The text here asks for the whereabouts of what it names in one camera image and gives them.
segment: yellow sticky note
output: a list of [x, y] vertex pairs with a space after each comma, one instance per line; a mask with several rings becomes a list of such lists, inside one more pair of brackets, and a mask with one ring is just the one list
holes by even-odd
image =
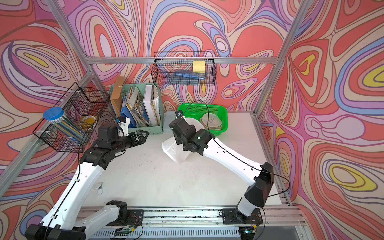
[[205, 73], [205, 61], [193, 61], [192, 72]]

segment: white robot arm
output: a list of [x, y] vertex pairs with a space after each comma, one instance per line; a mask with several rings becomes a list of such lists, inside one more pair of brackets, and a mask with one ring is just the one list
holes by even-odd
[[269, 163], [249, 160], [224, 145], [218, 138], [205, 129], [196, 131], [177, 111], [176, 118], [169, 127], [173, 131], [176, 144], [183, 144], [184, 151], [197, 152], [207, 156], [230, 169], [248, 184], [244, 197], [240, 199], [235, 214], [237, 221], [245, 223], [256, 207], [264, 207], [273, 185], [273, 167]]
[[39, 225], [31, 224], [25, 237], [28, 240], [86, 240], [105, 225], [127, 219], [127, 205], [110, 201], [101, 210], [76, 222], [87, 195], [115, 154], [129, 147], [145, 143], [148, 132], [128, 133], [129, 119], [119, 118], [119, 124], [107, 123], [99, 127], [99, 137], [80, 159], [80, 164], [53, 208]]
[[[97, 147], [92, 146], [84, 152], [71, 182], [41, 223], [27, 228], [25, 236], [28, 240], [86, 240], [105, 225], [128, 218], [126, 203], [110, 201], [103, 209], [76, 222], [88, 193], [115, 154], [145, 143], [148, 132], [138, 130], [137, 136], [134, 132], [128, 134], [128, 124], [124, 121], [99, 127]], [[256, 207], [264, 207], [273, 185], [270, 164], [260, 165], [245, 158], [204, 129], [196, 132], [184, 118], [175, 119], [169, 126], [176, 143], [183, 144], [183, 150], [216, 160], [249, 185], [235, 209], [238, 222], [245, 223]]]

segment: colorful swirl pattern wall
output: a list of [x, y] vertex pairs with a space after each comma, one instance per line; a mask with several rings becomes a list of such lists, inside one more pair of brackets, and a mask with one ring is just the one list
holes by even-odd
[[[0, 1], [0, 174], [30, 141], [43, 112], [85, 74], [47, 10], [42, 0]], [[75, 157], [40, 147], [0, 199], [0, 239], [25, 239], [27, 226], [65, 189]]]
[[[224, 57], [269, 57], [278, 55], [297, 5], [280, 0], [88, 0], [65, 4], [63, 11], [88, 56], [210, 50]], [[220, 64], [215, 86], [163, 86], [164, 108], [204, 100], [230, 111], [252, 111], [271, 67]], [[97, 64], [94, 69], [107, 87], [119, 75], [126, 83], [152, 81], [150, 64]]]
[[[88, 56], [151, 56], [213, 50], [217, 56], [277, 56], [297, 1], [58, 0]], [[85, 74], [45, 0], [0, 0], [0, 173], [30, 140], [42, 113]], [[151, 65], [94, 66], [109, 87], [151, 81]], [[250, 111], [271, 65], [218, 66], [217, 85], [163, 87], [167, 110], [202, 99]], [[103, 121], [107, 121], [106, 112]], [[23, 240], [69, 183], [77, 155], [42, 145], [0, 199], [0, 240]]]
[[316, 239], [384, 239], [383, 59], [383, 1], [315, 0], [258, 113]]

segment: cardboard folder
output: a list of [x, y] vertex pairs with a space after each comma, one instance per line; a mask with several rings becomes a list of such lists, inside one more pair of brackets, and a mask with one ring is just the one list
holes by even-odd
[[122, 96], [121, 96], [121, 90], [122, 90], [122, 85], [124, 84], [124, 77], [117, 77], [113, 92], [111, 95], [111, 103], [113, 106], [113, 109], [115, 110], [115, 113], [118, 117], [120, 117], [120, 110], [122, 106]]

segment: mesh laundry bag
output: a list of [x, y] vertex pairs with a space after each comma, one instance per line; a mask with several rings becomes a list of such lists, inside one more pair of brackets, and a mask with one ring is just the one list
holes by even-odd
[[[185, 121], [189, 125], [194, 125], [196, 128], [196, 131], [200, 129], [204, 129], [203, 125], [194, 118], [185, 118]], [[187, 159], [187, 157], [191, 154], [190, 151], [184, 151], [183, 145], [177, 145], [175, 137], [171, 137], [164, 142], [161, 143], [161, 147], [163, 151], [175, 162], [182, 163]]]

